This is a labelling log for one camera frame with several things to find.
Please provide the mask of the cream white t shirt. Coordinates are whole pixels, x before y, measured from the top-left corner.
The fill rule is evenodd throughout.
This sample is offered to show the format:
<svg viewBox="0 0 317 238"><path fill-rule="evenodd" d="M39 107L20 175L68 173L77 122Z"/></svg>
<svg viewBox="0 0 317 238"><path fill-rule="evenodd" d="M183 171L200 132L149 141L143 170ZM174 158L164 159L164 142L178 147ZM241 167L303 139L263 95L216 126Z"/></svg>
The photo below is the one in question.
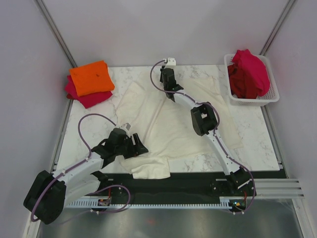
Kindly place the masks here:
<svg viewBox="0 0 317 238"><path fill-rule="evenodd" d="M210 102L220 115L219 131L229 149L243 146L228 107L214 79L184 78L179 81L186 93L198 102ZM135 179L170 177L169 161L213 152L192 126L190 109L168 99L143 78L133 82L116 110L118 124L130 124L148 153L120 159L121 166Z"/></svg>

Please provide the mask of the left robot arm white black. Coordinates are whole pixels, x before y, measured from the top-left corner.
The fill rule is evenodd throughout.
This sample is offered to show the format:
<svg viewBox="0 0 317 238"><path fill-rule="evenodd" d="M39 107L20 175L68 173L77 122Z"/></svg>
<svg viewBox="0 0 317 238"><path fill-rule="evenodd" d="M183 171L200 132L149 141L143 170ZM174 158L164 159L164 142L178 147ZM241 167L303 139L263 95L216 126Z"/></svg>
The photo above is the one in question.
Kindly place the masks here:
<svg viewBox="0 0 317 238"><path fill-rule="evenodd" d="M114 128L109 137L93 147L88 157L64 169L36 176L23 205L31 212L31 221L46 225L55 221L65 206L77 199L96 193L107 193L108 178L101 170L114 162L148 153L137 133L128 135L124 129Z"/></svg>

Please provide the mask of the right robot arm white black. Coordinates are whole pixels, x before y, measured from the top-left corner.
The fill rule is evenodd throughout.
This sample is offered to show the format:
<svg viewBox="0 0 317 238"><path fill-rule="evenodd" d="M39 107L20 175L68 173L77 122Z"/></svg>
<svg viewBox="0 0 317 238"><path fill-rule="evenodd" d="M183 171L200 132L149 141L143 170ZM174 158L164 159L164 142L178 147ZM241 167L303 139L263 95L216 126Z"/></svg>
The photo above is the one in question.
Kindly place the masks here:
<svg viewBox="0 0 317 238"><path fill-rule="evenodd" d="M166 66L160 69L160 82L168 99L190 110L194 132L205 139L218 158L225 178L228 192L240 194L251 184L252 175L241 163L236 162L222 140L218 126L220 117L209 102L196 102L175 79L174 70Z"/></svg>

